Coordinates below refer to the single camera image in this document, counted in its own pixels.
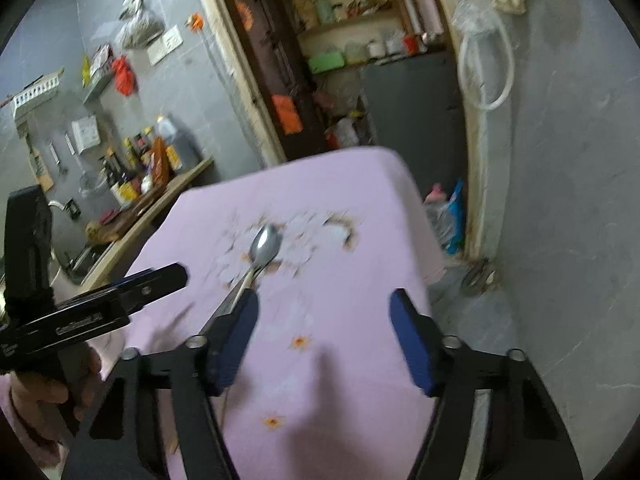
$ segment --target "orange bag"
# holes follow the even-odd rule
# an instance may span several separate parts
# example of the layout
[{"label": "orange bag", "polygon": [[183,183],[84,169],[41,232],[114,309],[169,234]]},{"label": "orange bag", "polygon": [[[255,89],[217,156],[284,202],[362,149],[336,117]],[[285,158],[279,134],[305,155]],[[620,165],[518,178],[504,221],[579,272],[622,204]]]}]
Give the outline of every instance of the orange bag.
[{"label": "orange bag", "polygon": [[136,76],[133,70],[127,64],[127,58],[124,56],[115,59],[111,64],[111,68],[116,73],[116,90],[122,95],[131,95],[136,89]]},{"label": "orange bag", "polygon": [[300,120],[293,99],[286,95],[273,95],[271,99],[276,107],[285,135],[300,133],[303,129],[302,120]]}]

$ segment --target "pink tablecloth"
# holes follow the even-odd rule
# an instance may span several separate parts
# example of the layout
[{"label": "pink tablecloth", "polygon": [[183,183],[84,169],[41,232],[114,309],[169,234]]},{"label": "pink tablecloth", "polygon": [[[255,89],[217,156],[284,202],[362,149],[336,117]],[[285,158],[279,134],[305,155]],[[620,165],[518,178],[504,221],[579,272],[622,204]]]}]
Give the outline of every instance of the pink tablecloth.
[{"label": "pink tablecloth", "polygon": [[[197,333],[264,222],[283,226],[280,262],[259,280],[258,324],[221,410],[240,477],[405,478],[433,401],[411,382],[388,298],[404,287],[428,313],[443,260],[393,152],[344,150],[184,193],[130,272],[178,261],[189,285],[135,314],[106,352]],[[184,475],[179,452],[170,468]]]}]

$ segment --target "white rack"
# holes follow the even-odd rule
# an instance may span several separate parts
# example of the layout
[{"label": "white rack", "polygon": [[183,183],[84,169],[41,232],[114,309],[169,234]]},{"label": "white rack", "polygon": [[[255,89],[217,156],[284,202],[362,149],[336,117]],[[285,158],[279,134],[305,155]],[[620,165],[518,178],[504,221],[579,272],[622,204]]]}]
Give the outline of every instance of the white rack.
[{"label": "white rack", "polygon": [[54,72],[16,94],[11,99],[11,111],[14,114],[15,123],[21,123],[21,119],[27,112],[51,99],[58,92],[58,86],[60,86],[60,74]]}]

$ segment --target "shelf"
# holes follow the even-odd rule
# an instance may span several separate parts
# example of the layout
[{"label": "shelf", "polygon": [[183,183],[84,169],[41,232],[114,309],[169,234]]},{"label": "shelf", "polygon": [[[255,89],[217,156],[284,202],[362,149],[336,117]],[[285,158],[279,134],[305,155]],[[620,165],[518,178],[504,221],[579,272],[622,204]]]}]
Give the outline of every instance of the shelf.
[{"label": "shelf", "polygon": [[374,60],[369,60],[369,61],[363,61],[361,63],[346,64],[345,66],[339,66],[338,68],[332,68],[331,70],[325,70],[324,72],[318,72],[318,73],[314,74],[314,76],[334,74],[336,72],[344,72],[346,70],[355,70],[357,68],[362,68],[363,66],[368,65],[369,63],[373,63],[373,62],[375,62],[375,61]]},{"label": "shelf", "polygon": [[82,104],[87,104],[88,101],[91,101],[95,98],[100,97],[102,91],[109,84],[109,81],[113,79],[114,72],[113,70],[100,68],[91,78],[89,84],[84,87],[84,97],[82,98]]},{"label": "shelf", "polygon": [[349,18],[348,20],[342,20],[341,22],[328,23],[326,25],[318,25],[317,27],[310,28],[298,34],[300,39],[311,38],[318,34],[329,32],[330,30],[336,30],[338,28],[350,27],[351,25],[359,25],[361,23],[378,22],[380,20],[390,20],[396,18],[396,10],[379,10],[373,14],[364,14],[362,16],[356,16],[355,18]]}]

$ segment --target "spoon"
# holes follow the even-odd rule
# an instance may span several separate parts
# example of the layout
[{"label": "spoon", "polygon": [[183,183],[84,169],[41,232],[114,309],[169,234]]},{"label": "spoon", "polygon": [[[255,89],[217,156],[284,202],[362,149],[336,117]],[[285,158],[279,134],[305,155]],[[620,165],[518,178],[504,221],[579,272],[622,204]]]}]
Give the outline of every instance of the spoon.
[{"label": "spoon", "polygon": [[252,285],[254,279],[257,278],[262,270],[277,256],[281,245],[282,233],[275,225],[267,224],[260,228],[249,248],[251,267],[249,267],[249,270],[244,274],[242,279],[238,281],[233,290],[222,303],[220,303],[220,306],[213,313],[213,316],[211,316],[200,331],[201,334],[207,331],[210,323],[212,323],[216,317],[229,314],[234,309],[236,304],[238,304],[242,292]]},{"label": "spoon", "polygon": [[241,280],[242,285],[240,286],[240,290],[238,290],[231,310],[233,310],[238,303],[244,290],[252,285],[254,279],[258,277],[258,274],[277,256],[281,244],[282,235],[275,225],[267,224],[260,228],[249,248],[251,267],[249,267],[249,270]]}]

